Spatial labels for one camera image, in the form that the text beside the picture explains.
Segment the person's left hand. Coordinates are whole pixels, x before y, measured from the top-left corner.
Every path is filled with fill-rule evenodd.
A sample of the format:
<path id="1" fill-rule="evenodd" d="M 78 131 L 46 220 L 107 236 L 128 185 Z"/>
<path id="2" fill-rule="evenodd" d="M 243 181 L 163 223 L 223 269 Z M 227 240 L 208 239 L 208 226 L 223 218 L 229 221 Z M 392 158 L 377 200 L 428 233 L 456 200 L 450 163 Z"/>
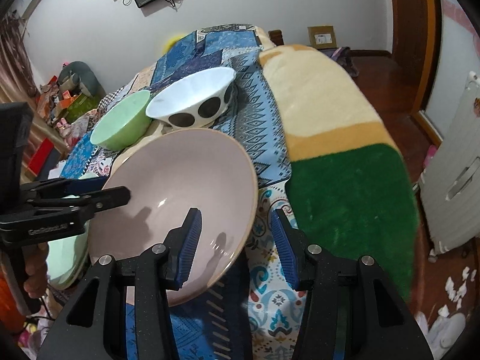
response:
<path id="1" fill-rule="evenodd" d="M 24 283 L 24 290 L 30 298 L 42 297 L 47 289 L 47 256 L 49 245 L 41 243 L 25 261 L 25 271 L 28 279 Z"/>

